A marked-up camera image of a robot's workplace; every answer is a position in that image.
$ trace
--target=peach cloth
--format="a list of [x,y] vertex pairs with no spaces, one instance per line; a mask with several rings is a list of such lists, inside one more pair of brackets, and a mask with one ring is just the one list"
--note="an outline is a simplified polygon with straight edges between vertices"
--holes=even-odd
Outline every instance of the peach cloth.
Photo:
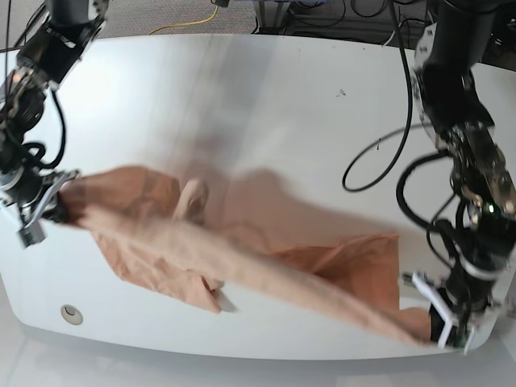
[[430,340],[424,310],[399,310],[397,235],[345,239],[261,255],[202,221],[207,188],[143,167],[71,181],[61,196],[71,224],[90,230],[109,266],[132,284],[215,313],[230,281],[407,343]]

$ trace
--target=fabric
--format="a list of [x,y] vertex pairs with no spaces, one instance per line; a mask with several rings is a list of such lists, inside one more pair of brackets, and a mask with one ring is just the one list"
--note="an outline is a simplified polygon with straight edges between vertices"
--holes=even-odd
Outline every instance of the fabric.
[[399,310],[397,235],[368,235],[336,247],[268,255],[201,226],[207,188],[142,167],[71,181],[61,196],[72,224],[90,230],[125,281],[220,312],[223,281],[408,343],[430,339],[424,310]]

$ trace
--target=circular hole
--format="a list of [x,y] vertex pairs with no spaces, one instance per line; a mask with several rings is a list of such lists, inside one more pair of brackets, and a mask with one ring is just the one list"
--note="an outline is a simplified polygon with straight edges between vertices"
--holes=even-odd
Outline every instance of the circular hole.
[[82,313],[75,306],[71,305],[63,305],[61,307],[61,316],[63,316],[67,323],[73,325],[81,325],[84,321]]
[[65,306],[64,311],[69,314],[70,316],[75,316],[75,308],[72,308],[70,306]]

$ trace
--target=floor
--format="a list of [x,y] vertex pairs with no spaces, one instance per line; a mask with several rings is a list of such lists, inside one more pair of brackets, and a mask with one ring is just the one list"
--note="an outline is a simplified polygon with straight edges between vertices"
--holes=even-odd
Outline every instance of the floor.
[[[10,44],[18,37],[42,0],[13,0],[10,19]],[[0,0],[0,49],[6,46],[6,10],[8,0]],[[112,0],[108,24],[101,37],[146,35],[154,28],[185,21],[204,19],[214,9],[210,0]],[[170,29],[164,33],[235,33],[249,34],[255,27],[252,2],[235,0],[219,10],[210,23]]]
[[516,377],[514,341],[496,336],[467,357],[349,361],[225,359],[79,339],[19,323],[1,279],[0,322],[2,387],[506,387]]

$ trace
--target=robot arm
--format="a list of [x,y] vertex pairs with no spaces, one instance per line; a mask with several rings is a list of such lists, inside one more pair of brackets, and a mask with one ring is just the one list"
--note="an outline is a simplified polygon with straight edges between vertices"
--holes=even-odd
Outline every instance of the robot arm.
[[[451,272],[442,285],[433,286],[418,273],[409,276],[432,302],[432,339],[440,347],[471,343],[481,316],[496,305],[491,289],[516,243],[516,193],[470,71],[488,43],[494,11],[507,1],[440,0],[438,22],[425,30],[416,51],[414,98],[439,157],[454,160],[451,183],[461,199],[455,226],[446,219],[420,219],[406,205],[406,178],[421,160],[435,156],[410,166],[397,190],[404,212],[427,233],[439,233],[451,257]],[[45,91],[52,90],[55,97],[102,29],[108,0],[47,0],[46,7],[48,17],[17,55],[0,112],[0,198],[19,208],[19,234],[26,246],[44,239],[40,217],[66,221],[58,191],[77,174],[55,173],[59,160],[43,164],[37,155],[44,154],[44,146],[24,144],[24,134],[41,118]],[[34,149],[35,156],[29,153]],[[51,172],[44,174],[45,169]],[[465,210],[471,219],[467,227]]]
[[449,277],[431,292],[417,274],[413,281],[432,302],[432,340],[440,347],[467,347],[480,317],[499,309],[491,290],[516,243],[516,191],[503,153],[491,138],[494,122],[476,95],[471,72],[503,2],[442,0],[437,23],[426,28],[416,48],[414,98],[440,154],[454,160],[451,187],[460,198],[455,226],[446,219],[429,223],[402,196],[413,166],[397,189],[400,208],[427,232],[440,234],[451,258]]
[[[108,0],[47,0],[45,6],[46,19],[20,49],[16,68],[0,90],[5,96],[0,111],[0,204],[18,207],[19,235],[26,247],[44,239],[41,217],[59,223],[67,220],[58,190],[77,172],[54,172],[64,154],[66,136],[56,90],[105,25]],[[44,164],[44,145],[23,140],[43,115],[47,89],[61,116],[63,139],[58,157]]]

